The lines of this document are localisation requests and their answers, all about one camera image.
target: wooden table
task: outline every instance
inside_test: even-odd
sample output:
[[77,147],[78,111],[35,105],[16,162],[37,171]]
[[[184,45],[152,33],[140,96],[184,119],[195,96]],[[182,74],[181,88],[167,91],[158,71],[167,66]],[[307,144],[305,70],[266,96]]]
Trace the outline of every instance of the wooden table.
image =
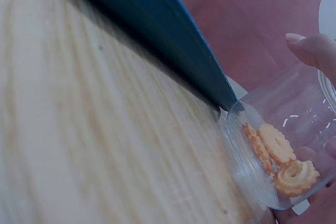
[[0,0],[0,223],[273,223],[218,115],[85,0]]

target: cookie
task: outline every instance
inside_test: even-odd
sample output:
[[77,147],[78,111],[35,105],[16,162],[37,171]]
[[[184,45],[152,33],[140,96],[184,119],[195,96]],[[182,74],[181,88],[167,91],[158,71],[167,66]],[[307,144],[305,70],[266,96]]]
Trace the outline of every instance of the cookie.
[[311,161],[293,161],[275,173],[273,183],[278,192],[297,197],[309,190],[319,176]]
[[257,155],[258,159],[262,163],[262,166],[267,175],[270,175],[273,171],[273,163],[268,155],[264,145],[261,142],[260,137],[257,135],[257,132],[251,125],[246,123],[243,125],[244,133],[247,136],[254,153]]
[[285,136],[270,124],[262,124],[258,136],[265,146],[269,156],[279,165],[288,165],[296,160],[296,156]]

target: jar rim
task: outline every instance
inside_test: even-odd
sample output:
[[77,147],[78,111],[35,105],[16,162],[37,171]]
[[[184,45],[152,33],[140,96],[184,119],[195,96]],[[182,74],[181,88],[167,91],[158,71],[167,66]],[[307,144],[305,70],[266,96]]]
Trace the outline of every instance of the jar rim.
[[322,73],[322,71],[318,70],[318,78],[321,85],[321,89],[324,93],[326,100],[328,101],[331,110],[336,114],[336,91],[335,87],[331,83],[331,81]]

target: red floor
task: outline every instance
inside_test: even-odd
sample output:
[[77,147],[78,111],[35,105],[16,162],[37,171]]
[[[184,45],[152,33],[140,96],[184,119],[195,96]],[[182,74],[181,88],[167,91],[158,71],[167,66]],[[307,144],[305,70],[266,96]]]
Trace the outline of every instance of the red floor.
[[183,0],[227,75],[248,91],[296,61],[285,33],[318,33],[321,0]]

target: finger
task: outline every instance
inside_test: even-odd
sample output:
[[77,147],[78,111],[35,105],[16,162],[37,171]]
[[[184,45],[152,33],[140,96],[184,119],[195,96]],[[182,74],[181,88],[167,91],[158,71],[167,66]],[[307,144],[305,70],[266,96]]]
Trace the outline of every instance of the finger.
[[[325,143],[324,150],[330,157],[336,159],[336,136],[333,136],[332,138],[330,138],[329,141]],[[327,183],[327,187],[330,187],[335,182],[336,177]]]
[[316,152],[309,147],[302,146],[296,152],[296,156],[301,161],[313,160],[316,158]]
[[336,183],[336,177],[327,183],[327,187],[331,187],[335,183]]
[[336,86],[336,42],[323,34],[309,38],[286,34],[287,46],[303,63],[321,70]]
[[308,198],[308,202],[310,204],[312,204],[314,201],[316,201],[318,198],[322,197],[327,191],[327,188],[322,188],[319,191],[317,191],[316,193],[314,193],[312,196],[310,196]]
[[284,211],[273,210],[275,218],[278,220],[278,223],[288,223],[292,221],[293,218],[297,217],[298,215],[293,211],[293,209],[288,209]]

